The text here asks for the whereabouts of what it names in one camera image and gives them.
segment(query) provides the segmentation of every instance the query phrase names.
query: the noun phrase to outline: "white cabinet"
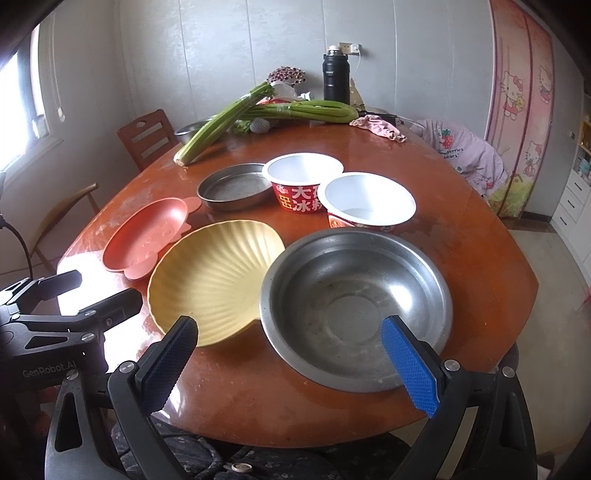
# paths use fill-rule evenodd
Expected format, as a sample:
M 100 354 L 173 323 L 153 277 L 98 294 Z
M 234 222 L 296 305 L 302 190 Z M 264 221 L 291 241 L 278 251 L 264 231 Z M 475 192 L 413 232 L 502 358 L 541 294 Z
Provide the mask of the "white cabinet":
M 570 171 L 569 180 L 566 183 L 566 187 L 570 189 L 582 203 L 585 203 L 587 198 L 589 198 L 591 187 L 587 185 L 574 170 Z
M 591 286 L 591 187 L 570 172 L 551 224 L 560 235 L 585 280 Z
M 587 202 L 568 235 L 570 244 L 580 260 L 591 251 L 591 202 Z
M 585 206 L 570 189 L 564 189 L 560 204 L 575 222 L 579 220 L 583 207 Z
M 560 229 L 564 236 L 567 238 L 569 237 L 570 233 L 573 231 L 574 226 L 576 225 L 576 221 L 567 213 L 562 205 L 558 205 L 556 207 L 556 211 L 554 212 L 554 216 L 552 217 L 552 222 L 555 223 L 555 228 L 557 230 Z

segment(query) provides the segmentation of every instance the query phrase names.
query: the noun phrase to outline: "wall outlet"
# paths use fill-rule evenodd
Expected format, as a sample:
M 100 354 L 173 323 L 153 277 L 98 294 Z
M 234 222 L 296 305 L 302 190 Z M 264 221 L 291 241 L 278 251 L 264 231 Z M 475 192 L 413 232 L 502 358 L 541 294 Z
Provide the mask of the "wall outlet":
M 339 42 L 339 48 L 345 55 L 361 55 L 361 44 Z

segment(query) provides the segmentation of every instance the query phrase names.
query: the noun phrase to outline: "button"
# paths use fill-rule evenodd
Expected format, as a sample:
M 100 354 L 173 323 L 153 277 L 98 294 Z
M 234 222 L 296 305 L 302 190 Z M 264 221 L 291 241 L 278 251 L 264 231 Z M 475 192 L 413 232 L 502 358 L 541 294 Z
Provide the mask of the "button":
M 248 463 L 233 463 L 232 470 L 238 473 L 250 473 L 252 472 L 252 465 Z

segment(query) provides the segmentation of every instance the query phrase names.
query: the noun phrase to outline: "black cable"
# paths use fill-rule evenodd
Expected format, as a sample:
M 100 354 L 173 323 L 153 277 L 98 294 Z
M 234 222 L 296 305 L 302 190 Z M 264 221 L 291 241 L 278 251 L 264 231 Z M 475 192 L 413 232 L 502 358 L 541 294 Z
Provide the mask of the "black cable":
M 29 255 L 29 250 L 27 248 L 27 244 L 25 243 L 24 239 L 22 238 L 21 234 L 18 233 L 18 230 L 14 228 L 10 223 L 8 223 L 2 215 L 0 215 L 0 230 L 2 228 L 8 228 L 15 237 L 18 238 L 18 241 L 21 243 L 22 250 L 25 252 L 25 256 L 27 257 L 27 265 L 29 266 L 29 278 L 33 280 L 33 264 L 31 263 L 31 255 Z

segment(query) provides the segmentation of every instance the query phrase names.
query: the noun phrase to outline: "wooden table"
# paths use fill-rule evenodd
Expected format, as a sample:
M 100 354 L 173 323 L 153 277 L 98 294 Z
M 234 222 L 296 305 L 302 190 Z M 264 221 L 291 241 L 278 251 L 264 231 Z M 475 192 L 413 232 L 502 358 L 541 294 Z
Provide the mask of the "wooden table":
M 417 213 L 396 234 L 422 249 L 445 277 L 453 299 L 453 328 L 442 354 L 466 368 L 489 371 L 515 342 L 534 304 L 538 283 L 511 235 L 488 205 L 444 159 L 409 135 L 405 144 L 348 125 L 297 124 L 267 135 L 227 137 L 189 167 L 163 155 L 126 186 L 84 229 L 58 271 L 77 269 L 82 286 L 59 298 L 63 314 L 123 290 L 145 299 L 148 280 L 131 282 L 107 272 L 100 255 L 128 217 L 164 197 L 194 196 L 209 174 L 233 164 L 264 163 L 286 153 L 309 151 L 338 158 L 345 171 L 368 171 L 404 185 Z M 329 227 L 325 213 L 285 212 L 275 199 L 241 212 L 206 207 L 189 217 L 195 227 L 229 219 L 271 225 L 285 245 Z M 147 305 L 106 333 L 113 370 L 137 359 L 161 338 Z M 387 432 L 421 418 L 403 388 L 352 394 L 322 387 L 291 369 L 268 343 L 259 323 L 217 345 L 196 349 L 175 386 L 164 419 L 186 430 L 245 445 L 330 445 Z

